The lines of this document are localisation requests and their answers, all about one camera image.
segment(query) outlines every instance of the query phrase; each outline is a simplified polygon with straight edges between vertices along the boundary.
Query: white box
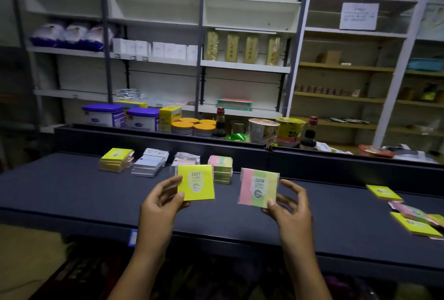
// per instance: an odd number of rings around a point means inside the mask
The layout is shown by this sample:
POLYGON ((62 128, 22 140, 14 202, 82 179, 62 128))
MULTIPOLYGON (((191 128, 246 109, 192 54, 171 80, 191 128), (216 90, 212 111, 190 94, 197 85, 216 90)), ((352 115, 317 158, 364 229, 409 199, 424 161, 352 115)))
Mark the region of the white box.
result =
POLYGON ((126 41, 126 52, 131 56, 136 56, 136 41, 127 40, 126 41))
POLYGON ((186 58, 188 60, 197 60, 197 45, 188 45, 186 47, 186 58))
POLYGON ((153 41, 153 57, 163 58, 163 43, 153 41))
POLYGON ((147 41, 136 40, 136 55, 149 56, 151 54, 151 44, 147 41))
POLYGON ((176 57, 176 45, 170 43, 164 43, 163 56, 165 58, 177 58, 176 57))
POLYGON ((113 38, 112 50, 114 53, 126 53, 126 40, 121 38, 113 38))
POLYGON ((186 45, 176 44, 176 58, 186 60, 186 45))

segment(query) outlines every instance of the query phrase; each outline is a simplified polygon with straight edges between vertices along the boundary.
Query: hand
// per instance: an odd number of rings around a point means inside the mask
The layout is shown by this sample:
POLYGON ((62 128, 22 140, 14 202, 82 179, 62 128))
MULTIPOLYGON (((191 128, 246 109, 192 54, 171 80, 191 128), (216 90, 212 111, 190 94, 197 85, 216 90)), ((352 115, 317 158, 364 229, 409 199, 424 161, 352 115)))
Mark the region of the hand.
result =
POLYGON ((174 185, 181 180, 179 175, 160 182, 142 203, 135 249, 137 256, 161 258, 165 254, 176 213, 190 205, 190 202, 183 201, 184 193, 177 193, 177 185, 174 185))
POLYGON ((288 208, 269 200, 268 209, 263 208, 262 211, 277 222, 286 258, 299 260, 307 254, 315 256, 312 216, 308 207, 307 193, 303 187, 289 180, 281 179, 281 183, 297 193, 298 202, 278 193, 276 202, 283 203, 288 208))

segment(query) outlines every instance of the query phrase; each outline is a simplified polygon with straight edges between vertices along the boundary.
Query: forearm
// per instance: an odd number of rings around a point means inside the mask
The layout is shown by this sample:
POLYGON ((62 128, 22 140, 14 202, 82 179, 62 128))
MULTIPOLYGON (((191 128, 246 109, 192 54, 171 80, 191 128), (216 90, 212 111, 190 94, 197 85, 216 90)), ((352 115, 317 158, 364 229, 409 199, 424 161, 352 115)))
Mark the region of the forearm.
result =
POLYGON ((331 300, 314 252, 285 253, 285 260, 297 300, 331 300))
POLYGON ((149 299, 162 262, 159 255, 147 257, 135 252, 108 300, 149 299))

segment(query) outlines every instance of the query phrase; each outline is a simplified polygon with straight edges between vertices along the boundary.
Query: white tub with purple lid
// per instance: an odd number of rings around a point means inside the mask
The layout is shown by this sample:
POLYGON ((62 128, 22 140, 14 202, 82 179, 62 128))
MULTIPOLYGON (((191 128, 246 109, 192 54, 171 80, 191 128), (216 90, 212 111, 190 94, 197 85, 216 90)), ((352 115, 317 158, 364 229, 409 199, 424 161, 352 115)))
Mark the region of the white tub with purple lid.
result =
POLYGON ((91 104, 82 107, 86 124, 125 127, 123 107, 111 104, 91 104))
POLYGON ((126 111, 126 126, 146 132, 159 130, 159 110, 156 108, 131 108, 126 111))

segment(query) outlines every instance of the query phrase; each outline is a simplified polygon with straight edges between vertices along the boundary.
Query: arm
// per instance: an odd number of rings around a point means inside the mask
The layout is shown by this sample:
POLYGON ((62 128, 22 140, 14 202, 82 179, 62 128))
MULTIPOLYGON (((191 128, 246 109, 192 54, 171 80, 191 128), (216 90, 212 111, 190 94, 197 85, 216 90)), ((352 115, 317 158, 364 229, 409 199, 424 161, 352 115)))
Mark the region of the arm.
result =
POLYGON ((293 282, 296 299, 331 300, 316 261, 307 193, 304 188, 286 179, 281 179, 281 183, 297 193, 298 202, 278 193, 276 201, 286 204, 291 212, 272 200, 268 201, 268 209, 262 211, 275 219, 279 227, 285 265, 293 282))
POLYGON ((174 176, 160 182, 142 203, 136 248, 108 300, 150 297, 154 280, 165 259, 176 213, 190 205, 190 202, 183 201, 183 192, 177 193, 177 185, 170 187, 181 180, 182 176, 174 176))

